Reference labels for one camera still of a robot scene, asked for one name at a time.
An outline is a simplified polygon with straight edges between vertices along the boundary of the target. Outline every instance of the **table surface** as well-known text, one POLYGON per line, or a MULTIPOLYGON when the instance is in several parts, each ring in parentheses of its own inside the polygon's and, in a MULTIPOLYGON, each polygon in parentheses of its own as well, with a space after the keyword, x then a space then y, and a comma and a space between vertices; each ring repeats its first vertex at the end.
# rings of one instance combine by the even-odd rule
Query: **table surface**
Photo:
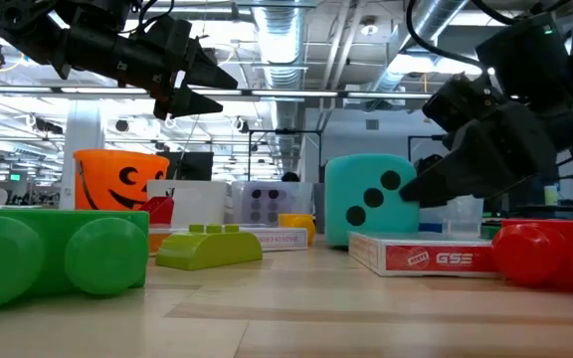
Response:
POLYGON ((152 266, 145 289, 112 299, 10 306, 0 357, 573 358, 573 294, 379 277, 318 243, 225 268, 152 266))

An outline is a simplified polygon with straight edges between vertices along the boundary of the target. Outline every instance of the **yellow toy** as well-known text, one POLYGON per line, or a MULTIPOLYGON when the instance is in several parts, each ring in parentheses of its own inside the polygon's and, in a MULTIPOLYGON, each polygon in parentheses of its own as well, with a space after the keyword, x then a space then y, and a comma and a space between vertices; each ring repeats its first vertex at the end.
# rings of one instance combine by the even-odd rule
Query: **yellow toy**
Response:
POLYGON ((308 246, 313 245, 315 239, 315 224, 310 214, 279 214, 278 226, 282 228, 303 228, 308 233, 308 246))

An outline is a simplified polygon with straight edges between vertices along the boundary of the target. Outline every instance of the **red label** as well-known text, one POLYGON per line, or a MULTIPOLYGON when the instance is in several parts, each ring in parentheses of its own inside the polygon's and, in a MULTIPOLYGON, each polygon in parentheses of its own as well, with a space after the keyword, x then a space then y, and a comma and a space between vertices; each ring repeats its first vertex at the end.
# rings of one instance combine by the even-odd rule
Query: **red label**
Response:
POLYGON ((386 270, 496 272, 490 246, 387 246, 386 270))

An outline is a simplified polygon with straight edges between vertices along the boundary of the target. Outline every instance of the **red lego brick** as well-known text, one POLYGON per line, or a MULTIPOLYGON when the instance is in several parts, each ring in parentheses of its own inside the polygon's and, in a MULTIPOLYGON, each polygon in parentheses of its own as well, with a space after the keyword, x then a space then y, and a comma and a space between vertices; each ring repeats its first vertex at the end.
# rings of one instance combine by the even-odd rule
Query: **red lego brick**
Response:
POLYGON ((519 284, 573 290, 573 221, 503 220, 492 253, 519 284))

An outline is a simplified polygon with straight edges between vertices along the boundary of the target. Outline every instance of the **green toy block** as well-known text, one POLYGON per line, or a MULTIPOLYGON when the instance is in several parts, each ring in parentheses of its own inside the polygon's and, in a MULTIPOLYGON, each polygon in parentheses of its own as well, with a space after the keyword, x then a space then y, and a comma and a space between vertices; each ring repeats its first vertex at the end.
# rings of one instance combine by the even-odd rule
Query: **green toy block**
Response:
POLYGON ((205 232, 205 226, 202 224, 190 224, 189 232, 195 234, 202 234, 205 232))
POLYGON ((146 212, 0 209, 0 304, 143 286, 148 221, 146 212))
POLYGON ((240 226, 236 224, 225 225, 225 233, 238 233, 240 232, 240 226))
POLYGON ((223 232, 223 226, 220 224, 209 224, 205 227, 205 233, 217 234, 223 232))
POLYGON ((174 234, 156 254, 156 265, 175 269, 207 269, 263 258, 260 242, 251 233, 174 234))

